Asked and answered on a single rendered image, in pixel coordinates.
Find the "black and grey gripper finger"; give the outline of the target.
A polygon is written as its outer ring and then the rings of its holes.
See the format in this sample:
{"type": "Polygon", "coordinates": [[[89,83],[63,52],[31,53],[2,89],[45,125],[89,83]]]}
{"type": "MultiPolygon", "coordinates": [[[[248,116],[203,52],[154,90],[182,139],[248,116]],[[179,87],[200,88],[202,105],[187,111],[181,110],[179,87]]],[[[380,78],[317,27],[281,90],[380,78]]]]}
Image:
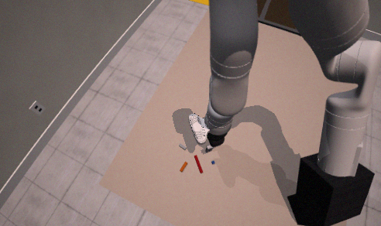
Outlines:
{"type": "Polygon", "coordinates": [[[207,152],[212,151],[212,148],[214,148],[214,147],[212,147],[211,145],[207,146],[205,152],[207,153],[207,152]]]}

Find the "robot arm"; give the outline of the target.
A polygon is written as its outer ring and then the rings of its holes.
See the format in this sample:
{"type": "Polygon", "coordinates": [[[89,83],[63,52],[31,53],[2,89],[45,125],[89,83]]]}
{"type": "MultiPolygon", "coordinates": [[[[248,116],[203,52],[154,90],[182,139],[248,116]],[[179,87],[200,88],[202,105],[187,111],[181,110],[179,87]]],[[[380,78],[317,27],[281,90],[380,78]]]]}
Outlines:
{"type": "MultiPolygon", "coordinates": [[[[288,2],[290,18],[325,77],[359,87],[327,98],[317,157],[324,172],[355,176],[381,67],[381,42],[359,40],[369,23],[368,0],[288,2]]],[[[207,118],[212,125],[225,127],[247,100],[259,35],[257,0],[209,0],[209,14],[207,118]]]]}

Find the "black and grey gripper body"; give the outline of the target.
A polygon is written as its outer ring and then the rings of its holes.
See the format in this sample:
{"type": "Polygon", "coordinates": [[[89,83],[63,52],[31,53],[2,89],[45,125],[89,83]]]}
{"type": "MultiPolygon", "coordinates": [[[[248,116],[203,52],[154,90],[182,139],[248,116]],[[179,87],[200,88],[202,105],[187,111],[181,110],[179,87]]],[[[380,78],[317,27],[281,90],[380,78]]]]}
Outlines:
{"type": "Polygon", "coordinates": [[[227,135],[227,132],[232,127],[232,122],[225,127],[217,127],[212,125],[208,121],[207,113],[204,118],[201,118],[196,114],[190,114],[188,120],[190,123],[191,130],[194,134],[195,140],[199,145],[205,144],[207,137],[212,147],[223,144],[225,140],[224,137],[227,135]]]}

